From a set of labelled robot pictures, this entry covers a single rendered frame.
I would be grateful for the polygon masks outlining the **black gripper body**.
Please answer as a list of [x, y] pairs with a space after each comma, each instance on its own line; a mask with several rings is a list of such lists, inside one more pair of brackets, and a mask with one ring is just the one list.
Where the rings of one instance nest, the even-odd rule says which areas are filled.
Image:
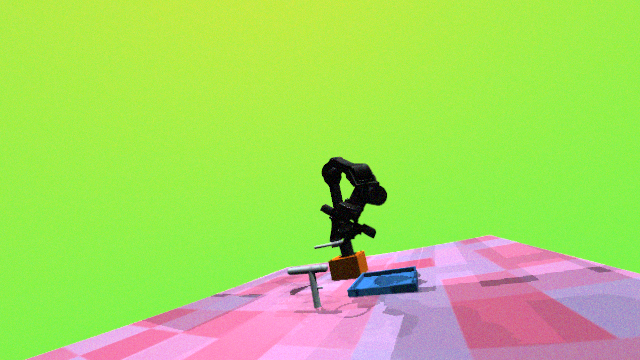
[[[364, 208], [366, 206], [364, 203], [362, 203], [362, 202], [360, 202], [360, 201], [358, 201], [358, 200], [356, 200], [354, 198], [351, 198], [351, 197], [349, 199], [350, 199], [349, 203], [352, 203], [352, 204], [355, 204], [356, 202], [360, 203], [359, 206], [363, 207], [363, 211], [362, 212], [364, 212], [364, 210], [365, 210]], [[373, 227], [371, 227], [369, 225], [367, 226], [366, 224], [361, 225], [361, 224], [358, 223], [360, 217], [357, 218], [357, 219], [354, 218], [354, 217], [352, 217], [352, 219], [348, 219], [348, 218], [345, 219], [345, 218], [343, 218], [345, 216], [338, 215], [336, 213], [337, 210], [334, 209], [333, 207], [327, 205], [327, 204], [324, 204], [321, 207], [320, 211], [322, 211], [325, 214], [329, 215], [331, 218], [335, 219], [338, 222], [340, 222], [340, 220], [344, 221], [345, 223], [353, 226], [353, 230], [359, 231], [360, 233], [363, 232], [365, 235], [367, 235], [367, 236], [369, 236], [369, 237], [371, 237], [373, 239], [374, 239], [374, 237], [376, 235], [376, 230]], [[350, 220], [352, 220], [354, 223], [351, 222]]]

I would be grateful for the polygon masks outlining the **grey metal ring with small tab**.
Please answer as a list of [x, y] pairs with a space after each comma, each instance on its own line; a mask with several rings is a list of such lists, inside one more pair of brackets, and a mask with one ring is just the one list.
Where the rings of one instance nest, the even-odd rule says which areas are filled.
[[314, 246], [314, 249], [328, 247], [328, 246], [332, 246], [332, 248], [339, 247], [344, 242], [343, 240], [341, 240], [341, 237], [340, 238], [336, 238], [336, 239], [331, 239], [330, 241], [331, 241], [331, 243], [326, 243], [326, 244]]

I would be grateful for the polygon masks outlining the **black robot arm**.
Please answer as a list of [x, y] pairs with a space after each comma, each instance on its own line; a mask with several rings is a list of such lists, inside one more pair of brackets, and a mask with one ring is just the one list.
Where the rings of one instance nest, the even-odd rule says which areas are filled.
[[[352, 219], [361, 217], [363, 207], [359, 206], [360, 203], [349, 203], [350, 199], [346, 198], [343, 202], [340, 181], [342, 179], [342, 172], [346, 174], [346, 179], [352, 184], [354, 188], [351, 198], [354, 198], [362, 203], [371, 204], [375, 206], [383, 205], [387, 200], [387, 192], [382, 186], [379, 186], [377, 177], [366, 163], [352, 163], [342, 157], [332, 157], [322, 168], [322, 177], [325, 183], [330, 188], [333, 208], [336, 209], [338, 215], [345, 216], [345, 219]], [[349, 233], [350, 228], [353, 226], [340, 220], [341, 226], [334, 237], [343, 239]], [[353, 251], [352, 240], [350, 240], [344, 247], [340, 248], [341, 257], [353, 256], [357, 252]]]

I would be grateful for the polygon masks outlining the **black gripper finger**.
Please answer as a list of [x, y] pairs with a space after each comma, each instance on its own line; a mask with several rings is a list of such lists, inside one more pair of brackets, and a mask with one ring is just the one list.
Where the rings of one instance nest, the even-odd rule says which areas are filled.
[[340, 248], [344, 247], [352, 238], [354, 238], [358, 234], [362, 235], [362, 233], [360, 233], [359, 231], [355, 231], [350, 228], [349, 233], [344, 238], [344, 242], [341, 244]]
[[338, 232], [338, 230], [339, 230], [339, 228], [341, 226], [341, 223], [336, 221], [335, 219], [333, 219], [331, 217], [329, 217], [329, 219], [331, 219], [331, 224], [332, 224], [332, 226], [331, 226], [331, 235], [330, 235], [330, 240], [331, 240], [331, 239], [334, 239], [334, 237], [336, 236], [336, 234], [337, 234], [337, 232]]

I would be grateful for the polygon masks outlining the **blue tray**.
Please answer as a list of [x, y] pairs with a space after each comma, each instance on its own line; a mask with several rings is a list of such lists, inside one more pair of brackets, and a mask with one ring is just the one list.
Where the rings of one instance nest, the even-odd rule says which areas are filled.
[[361, 274], [347, 289], [348, 297], [418, 291], [416, 266]]

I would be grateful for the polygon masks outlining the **grey steel t-shaped stake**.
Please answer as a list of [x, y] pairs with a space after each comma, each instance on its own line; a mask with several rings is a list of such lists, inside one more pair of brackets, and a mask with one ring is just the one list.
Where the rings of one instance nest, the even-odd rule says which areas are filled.
[[326, 264], [319, 264], [319, 265], [290, 268], [287, 271], [288, 275], [290, 276], [308, 274], [314, 308], [321, 307], [321, 301], [320, 301], [318, 289], [323, 289], [323, 286], [318, 287], [315, 273], [326, 272], [327, 270], [328, 270], [328, 266]]

